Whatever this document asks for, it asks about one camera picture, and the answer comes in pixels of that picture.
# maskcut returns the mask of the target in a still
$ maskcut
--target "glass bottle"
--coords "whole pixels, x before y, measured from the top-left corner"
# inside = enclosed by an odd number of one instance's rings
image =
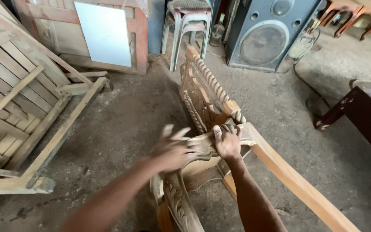
[[[214,25],[213,31],[211,33],[210,38],[210,45],[213,47],[218,47],[221,43],[221,38],[224,34],[224,26],[223,26],[224,14],[220,14],[219,23]]]

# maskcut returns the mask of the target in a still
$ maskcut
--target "wooden frame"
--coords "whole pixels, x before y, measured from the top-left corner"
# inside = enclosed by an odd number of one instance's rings
[[[221,125],[222,129],[227,130],[229,126],[223,124],[228,123],[237,124],[242,129],[243,136],[240,143],[250,146],[249,149],[331,230],[359,231],[332,203],[298,174],[265,141],[252,124],[245,122],[241,109],[234,101],[229,100],[229,96],[199,58],[193,46],[187,47],[186,56],[187,61],[181,67],[180,96],[184,98],[188,111],[202,134],[191,140],[202,140],[210,149],[198,159],[190,160],[183,169],[161,174],[160,177],[153,177],[151,180],[151,191],[159,208],[160,205],[167,204],[180,230],[182,232],[204,231],[188,198],[188,190],[194,190],[209,180],[221,179],[231,195],[237,197],[233,177],[224,161],[215,155],[214,140],[209,139],[213,138],[213,133],[209,131],[214,125]],[[244,149],[242,149],[243,157],[247,155]],[[163,212],[159,211],[157,215],[160,228],[170,229],[167,226],[169,215]]]
[[[15,0],[15,5],[18,11],[18,15],[21,18],[21,22],[25,28],[29,30],[32,36],[38,40],[40,39],[38,28],[35,23],[35,19],[45,19],[50,21],[59,21],[71,24],[80,24],[78,19],[77,11],[75,9],[66,9],[64,6],[64,0],[59,0],[62,4],[50,6],[48,1],[43,1],[42,4],[37,5],[29,3],[26,0]],[[126,18],[128,32],[135,33],[135,44],[136,44],[136,59],[137,63],[133,63],[132,67],[119,66],[114,64],[106,64],[101,62],[92,61],[89,56],[81,56],[75,54],[61,54],[60,57],[70,64],[76,66],[83,66],[94,69],[107,69],[123,71],[128,73],[147,73],[147,17],[142,12],[142,9],[137,5],[137,1],[131,1],[126,3],[121,0],[84,0],[86,3],[99,4],[102,6],[111,6],[115,8],[121,8],[122,5],[125,7],[134,8],[135,18]]]
[[[104,88],[112,88],[105,77],[94,83],[22,29],[22,25],[0,4],[0,194],[50,193],[55,182],[41,177],[59,150],[76,119]],[[57,62],[79,78],[71,85]],[[47,146],[23,172],[21,167],[39,140],[70,101],[64,89],[84,89],[85,94]]]

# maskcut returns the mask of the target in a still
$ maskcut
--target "dark wooden table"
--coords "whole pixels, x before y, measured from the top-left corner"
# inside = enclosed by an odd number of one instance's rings
[[[346,115],[371,144],[371,90],[354,87],[341,101],[314,123],[324,130]]]

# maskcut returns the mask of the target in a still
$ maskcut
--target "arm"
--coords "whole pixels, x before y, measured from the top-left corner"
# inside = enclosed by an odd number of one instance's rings
[[[107,231],[152,176],[181,168],[194,151],[179,141],[190,128],[170,136],[172,128],[173,125],[167,125],[152,152],[95,194],[66,221],[60,232]]]
[[[245,231],[287,232],[273,206],[251,177],[240,155],[241,131],[230,128],[231,133],[214,126],[216,147],[233,175],[237,191],[237,204]]]

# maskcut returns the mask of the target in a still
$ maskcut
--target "hand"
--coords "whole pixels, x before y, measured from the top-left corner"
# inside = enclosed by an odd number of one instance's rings
[[[159,171],[173,171],[182,168],[196,154],[196,148],[187,147],[186,141],[180,141],[190,128],[184,128],[171,136],[173,124],[166,125],[157,145],[150,153],[150,158]]]
[[[237,130],[232,125],[215,125],[213,127],[214,134],[216,136],[216,149],[222,159],[226,162],[233,158],[241,158],[240,155],[240,139],[241,130],[237,127]]]

